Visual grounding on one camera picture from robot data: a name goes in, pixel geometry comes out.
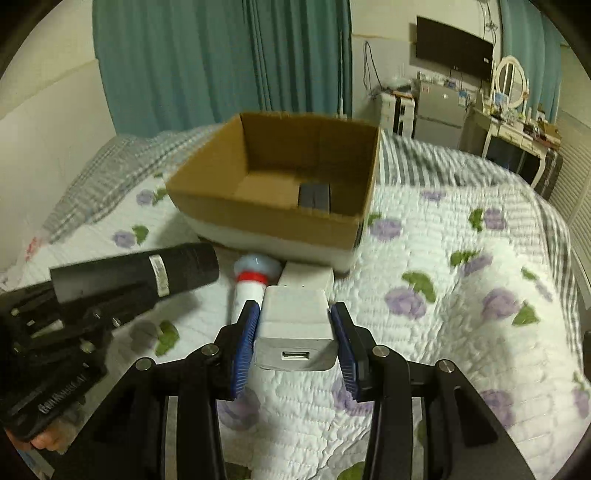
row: light blue cap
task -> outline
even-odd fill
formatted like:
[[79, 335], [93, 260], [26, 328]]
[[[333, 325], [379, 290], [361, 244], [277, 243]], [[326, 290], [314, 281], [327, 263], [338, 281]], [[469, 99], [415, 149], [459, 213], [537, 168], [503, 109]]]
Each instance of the light blue cap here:
[[269, 281], [275, 282], [279, 279], [283, 266], [278, 260], [262, 254], [248, 254], [240, 257], [234, 263], [234, 274], [242, 272], [256, 272], [265, 275]]

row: gray plaid blanket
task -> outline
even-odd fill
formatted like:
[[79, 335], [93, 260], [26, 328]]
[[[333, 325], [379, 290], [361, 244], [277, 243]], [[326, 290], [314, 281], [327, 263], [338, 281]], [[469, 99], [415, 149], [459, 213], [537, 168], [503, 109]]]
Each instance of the gray plaid blanket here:
[[[148, 175], [174, 171], [218, 128], [163, 132], [151, 139], [120, 135], [88, 162], [47, 218], [43, 228], [51, 242], [84, 223], [108, 215]], [[408, 140], [382, 132], [377, 182], [383, 185], [464, 187], [519, 184], [538, 206], [550, 267], [564, 318], [570, 349], [582, 365], [577, 291], [571, 268], [569, 230], [558, 212], [518, 176], [471, 154]]]

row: label sticker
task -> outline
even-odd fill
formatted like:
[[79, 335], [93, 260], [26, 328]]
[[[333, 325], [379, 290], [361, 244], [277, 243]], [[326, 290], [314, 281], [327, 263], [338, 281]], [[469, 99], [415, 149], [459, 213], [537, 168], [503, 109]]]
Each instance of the label sticker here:
[[156, 276], [158, 297], [170, 295], [170, 290], [168, 289], [168, 275], [166, 273], [166, 268], [164, 268], [162, 257], [160, 255], [152, 255], [149, 258], [150, 263], [152, 264], [152, 269], [154, 270], [154, 275]]

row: suitcase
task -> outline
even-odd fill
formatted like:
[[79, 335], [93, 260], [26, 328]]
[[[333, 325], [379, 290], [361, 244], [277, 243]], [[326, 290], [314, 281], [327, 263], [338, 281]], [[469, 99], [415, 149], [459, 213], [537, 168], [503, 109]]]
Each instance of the suitcase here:
[[548, 200], [556, 185], [558, 174], [562, 168], [562, 155], [554, 150], [548, 150], [546, 154], [546, 168], [544, 169], [540, 181], [535, 186], [534, 190], [544, 199]]

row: black mount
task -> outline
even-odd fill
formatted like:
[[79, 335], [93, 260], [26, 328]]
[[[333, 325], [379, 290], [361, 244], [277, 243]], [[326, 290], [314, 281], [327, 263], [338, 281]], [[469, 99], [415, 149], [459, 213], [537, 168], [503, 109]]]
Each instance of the black mount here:
[[[234, 400], [229, 384], [235, 352], [255, 305], [247, 302], [236, 324], [184, 360], [136, 361], [55, 465], [53, 479], [164, 480], [167, 400], [174, 395], [178, 479], [226, 480], [216, 400]], [[356, 372], [348, 390], [358, 400], [375, 402], [363, 480], [411, 478], [412, 397], [423, 401], [425, 479], [471, 480], [478, 472], [480, 480], [534, 480], [505, 429], [453, 362], [433, 367], [407, 362], [355, 326], [344, 303], [335, 304], [332, 313], [340, 346], [353, 352], [347, 358], [339, 351], [342, 370]]]

